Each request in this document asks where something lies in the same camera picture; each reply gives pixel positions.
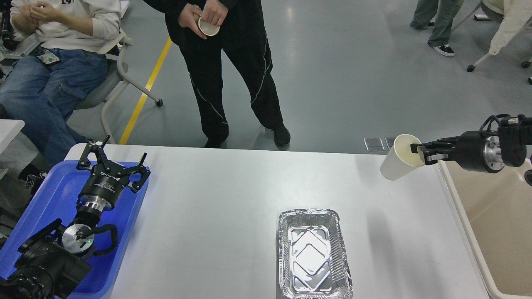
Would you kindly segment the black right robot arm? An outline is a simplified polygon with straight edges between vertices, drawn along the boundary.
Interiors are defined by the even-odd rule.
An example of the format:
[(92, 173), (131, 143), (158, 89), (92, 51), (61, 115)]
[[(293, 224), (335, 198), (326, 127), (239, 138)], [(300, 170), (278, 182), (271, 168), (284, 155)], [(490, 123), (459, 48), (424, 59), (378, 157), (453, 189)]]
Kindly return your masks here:
[(438, 160), (454, 161), (470, 172), (495, 174), (504, 167), (520, 167), (532, 144), (531, 117), (519, 114), (489, 116), (478, 130), (460, 136), (440, 138), (433, 142), (410, 144), (424, 165)]

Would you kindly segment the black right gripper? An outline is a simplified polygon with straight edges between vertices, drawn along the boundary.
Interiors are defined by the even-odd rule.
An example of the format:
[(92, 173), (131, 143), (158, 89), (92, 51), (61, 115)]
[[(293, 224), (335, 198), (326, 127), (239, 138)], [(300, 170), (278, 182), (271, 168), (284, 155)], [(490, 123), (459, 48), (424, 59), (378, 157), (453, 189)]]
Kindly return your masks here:
[[(419, 152), (418, 147), (424, 148), (424, 151)], [(410, 151), (420, 153), (424, 165), (448, 159), (458, 163), (462, 169), (492, 174), (505, 167), (499, 137), (484, 135), (480, 131), (467, 131), (459, 137), (439, 138), (428, 143), (412, 143)]]

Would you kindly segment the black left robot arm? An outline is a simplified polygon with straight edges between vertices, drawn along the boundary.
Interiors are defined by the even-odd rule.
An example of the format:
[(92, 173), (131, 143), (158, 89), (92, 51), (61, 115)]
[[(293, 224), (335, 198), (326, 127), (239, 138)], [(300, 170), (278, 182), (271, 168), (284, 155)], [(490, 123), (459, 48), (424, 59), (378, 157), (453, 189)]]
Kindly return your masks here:
[(106, 141), (45, 178), (1, 250), (2, 299), (99, 299), (114, 282), (148, 187), (138, 164), (111, 161)]

